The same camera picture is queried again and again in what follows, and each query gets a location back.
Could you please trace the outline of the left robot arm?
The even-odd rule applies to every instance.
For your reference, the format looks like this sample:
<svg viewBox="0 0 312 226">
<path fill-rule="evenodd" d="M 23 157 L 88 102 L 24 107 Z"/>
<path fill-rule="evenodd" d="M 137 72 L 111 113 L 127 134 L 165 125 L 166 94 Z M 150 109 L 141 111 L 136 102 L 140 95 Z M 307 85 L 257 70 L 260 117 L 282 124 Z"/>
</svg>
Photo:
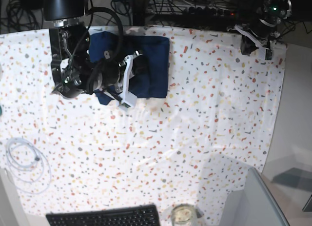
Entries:
<svg viewBox="0 0 312 226">
<path fill-rule="evenodd" d="M 257 39 L 266 39 L 282 20 L 292 14 L 292 3 L 290 0 L 257 0 L 257 2 L 249 30 Z"/>
</svg>

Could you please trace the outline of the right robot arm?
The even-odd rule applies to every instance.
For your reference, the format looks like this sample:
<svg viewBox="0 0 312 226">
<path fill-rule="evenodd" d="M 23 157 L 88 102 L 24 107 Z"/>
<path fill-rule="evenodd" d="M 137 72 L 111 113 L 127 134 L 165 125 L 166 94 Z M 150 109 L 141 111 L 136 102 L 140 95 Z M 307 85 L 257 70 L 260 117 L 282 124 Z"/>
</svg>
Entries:
<svg viewBox="0 0 312 226">
<path fill-rule="evenodd" d="M 116 21 L 118 40 L 115 50 L 107 51 L 104 58 L 91 62 L 88 54 L 90 27 L 79 18 L 84 15 L 92 17 L 97 12 L 109 14 Z M 121 55 L 123 25 L 111 9 L 95 7 L 92 0 L 43 0 L 43 15 L 46 21 L 54 23 L 54 27 L 49 29 L 54 94 L 73 99 L 102 89 L 121 101 L 120 94 L 126 91 L 123 84 L 147 72 L 147 59 L 139 51 Z"/>
</svg>

